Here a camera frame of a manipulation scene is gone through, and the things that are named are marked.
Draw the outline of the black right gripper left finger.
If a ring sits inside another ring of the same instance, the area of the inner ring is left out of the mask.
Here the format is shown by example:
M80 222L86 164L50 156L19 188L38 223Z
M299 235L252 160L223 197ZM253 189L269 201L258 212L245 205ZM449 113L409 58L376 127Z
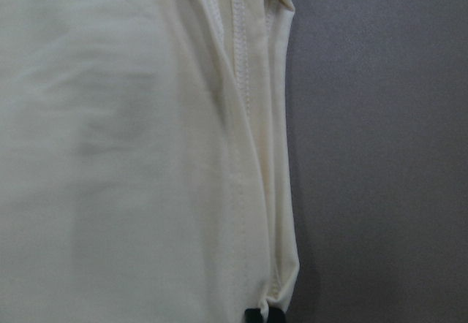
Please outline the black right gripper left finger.
M263 315L259 308L247 308L244 311L245 323L263 323Z

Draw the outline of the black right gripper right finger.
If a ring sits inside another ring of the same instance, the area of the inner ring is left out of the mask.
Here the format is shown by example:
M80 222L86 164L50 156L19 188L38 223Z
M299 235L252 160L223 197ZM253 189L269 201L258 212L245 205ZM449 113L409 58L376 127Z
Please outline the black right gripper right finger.
M286 323L285 312L277 305L269 305L268 323Z

